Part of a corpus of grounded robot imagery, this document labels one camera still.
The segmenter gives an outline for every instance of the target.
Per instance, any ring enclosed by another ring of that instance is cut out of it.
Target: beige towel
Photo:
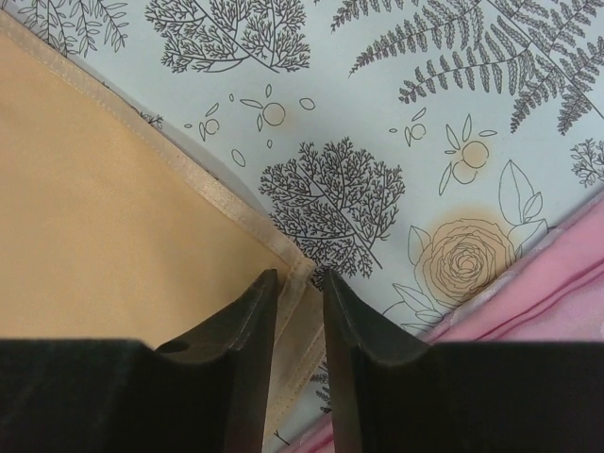
[[[137,112],[0,11],[0,337],[158,346],[278,270],[265,434],[323,353],[313,268]]]

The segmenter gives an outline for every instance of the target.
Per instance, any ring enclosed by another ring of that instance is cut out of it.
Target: pink cloth
[[[604,192],[555,228],[424,341],[604,340]],[[331,419],[284,450],[331,453]]]

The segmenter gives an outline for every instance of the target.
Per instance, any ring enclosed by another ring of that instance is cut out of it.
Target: pink fabric
[[[604,192],[423,340],[604,340]],[[323,417],[284,452],[334,452]]]

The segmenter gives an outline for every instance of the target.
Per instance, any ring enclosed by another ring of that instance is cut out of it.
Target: pink fabric fold
[[[555,228],[424,341],[604,340],[604,192]],[[323,417],[284,452],[334,452]]]

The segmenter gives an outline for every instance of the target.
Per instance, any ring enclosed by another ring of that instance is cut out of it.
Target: yellow fabric
[[[312,263],[136,111],[0,14],[0,337],[152,347],[278,270],[267,433],[322,353]]]

